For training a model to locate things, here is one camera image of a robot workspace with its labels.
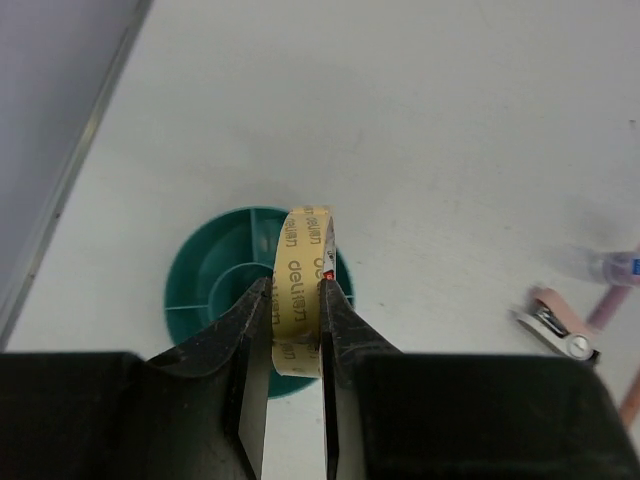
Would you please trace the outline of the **pink translucent pen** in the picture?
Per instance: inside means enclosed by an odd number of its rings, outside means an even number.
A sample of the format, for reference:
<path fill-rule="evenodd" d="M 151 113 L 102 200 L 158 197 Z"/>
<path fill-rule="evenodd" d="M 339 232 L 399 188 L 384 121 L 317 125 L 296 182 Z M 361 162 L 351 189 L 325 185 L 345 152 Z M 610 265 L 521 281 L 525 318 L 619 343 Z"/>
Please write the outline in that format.
<path fill-rule="evenodd" d="M 588 326 L 594 330 L 603 330 L 612 320 L 627 294 L 626 287 L 612 286 L 589 315 Z"/>

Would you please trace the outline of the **yellow masking tape roll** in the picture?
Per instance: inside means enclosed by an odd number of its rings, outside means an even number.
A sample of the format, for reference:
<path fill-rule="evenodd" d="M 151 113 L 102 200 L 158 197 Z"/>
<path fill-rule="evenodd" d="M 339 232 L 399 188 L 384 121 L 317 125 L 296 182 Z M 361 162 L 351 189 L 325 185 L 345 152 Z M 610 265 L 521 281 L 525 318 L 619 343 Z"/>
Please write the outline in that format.
<path fill-rule="evenodd" d="M 279 374 L 320 376 L 320 282 L 335 276 L 331 209 L 292 209 L 280 231 L 272 276 L 272 360 Z"/>

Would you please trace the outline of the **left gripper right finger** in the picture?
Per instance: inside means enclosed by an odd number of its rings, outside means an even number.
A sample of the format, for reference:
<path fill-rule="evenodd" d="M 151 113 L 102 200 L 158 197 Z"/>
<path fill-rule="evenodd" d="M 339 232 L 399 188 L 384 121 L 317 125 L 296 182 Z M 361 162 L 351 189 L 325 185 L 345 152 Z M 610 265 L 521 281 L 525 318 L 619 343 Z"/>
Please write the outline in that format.
<path fill-rule="evenodd" d="M 635 479 L 604 385 L 558 356 L 404 353 L 320 284 L 330 479 Z"/>

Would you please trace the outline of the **teal round desk organizer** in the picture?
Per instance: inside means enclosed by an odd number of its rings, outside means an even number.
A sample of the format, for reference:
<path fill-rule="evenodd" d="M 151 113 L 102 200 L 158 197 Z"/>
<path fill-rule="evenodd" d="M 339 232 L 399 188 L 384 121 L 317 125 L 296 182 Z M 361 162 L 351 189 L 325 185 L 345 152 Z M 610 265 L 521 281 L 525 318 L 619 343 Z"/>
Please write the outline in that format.
<path fill-rule="evenodd" d="M 165 322 L 175 344 L 217 321 L 255 280 L 273 274 L 286 216 L 267 206 L 230 210 L 183 244 L 164 293 Z"/>

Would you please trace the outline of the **blue cap spray bottle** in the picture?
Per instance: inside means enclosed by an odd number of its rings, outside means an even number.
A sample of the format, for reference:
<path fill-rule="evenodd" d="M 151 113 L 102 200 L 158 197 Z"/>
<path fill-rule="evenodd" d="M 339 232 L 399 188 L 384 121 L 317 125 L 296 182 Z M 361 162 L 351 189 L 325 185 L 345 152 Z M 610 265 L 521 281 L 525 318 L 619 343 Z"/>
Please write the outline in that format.
<path fill-rule="evenodd" d="M 639 286 L 639 249 L 629 251 L 583 250 L 580 260 L 590 280 L 611 286 Z"/>

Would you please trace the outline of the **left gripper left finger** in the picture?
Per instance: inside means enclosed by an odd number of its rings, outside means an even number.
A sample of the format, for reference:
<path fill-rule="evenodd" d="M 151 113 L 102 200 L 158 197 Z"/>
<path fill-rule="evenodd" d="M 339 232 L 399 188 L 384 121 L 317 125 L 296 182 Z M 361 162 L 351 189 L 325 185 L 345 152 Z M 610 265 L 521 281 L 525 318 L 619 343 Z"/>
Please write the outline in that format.
<path fill-rule="evenodd" d="M 5 353 L 5 479 L 257 479 L 270 377 L 271 283 L 144 360 L 129 352 Z"/>

